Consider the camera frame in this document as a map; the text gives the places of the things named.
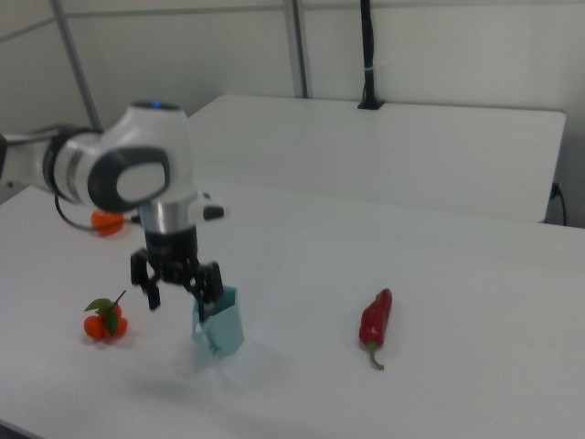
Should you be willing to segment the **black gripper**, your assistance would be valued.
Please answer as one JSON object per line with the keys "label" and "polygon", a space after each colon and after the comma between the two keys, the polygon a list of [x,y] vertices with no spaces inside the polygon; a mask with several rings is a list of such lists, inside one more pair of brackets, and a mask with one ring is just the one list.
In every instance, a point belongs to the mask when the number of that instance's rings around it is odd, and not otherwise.
{"label": "black gripper", "polygon": [[131,282],[140,286],[147,297],[150,311],[161,305],[158,283],[184,284],[195,297],[199,320],[207,320],[216,303],[223,297],[224,287],[217,262],[201,264],[197,258],[195,227],[170,234],[145,233],[146,249],[131,256]]}

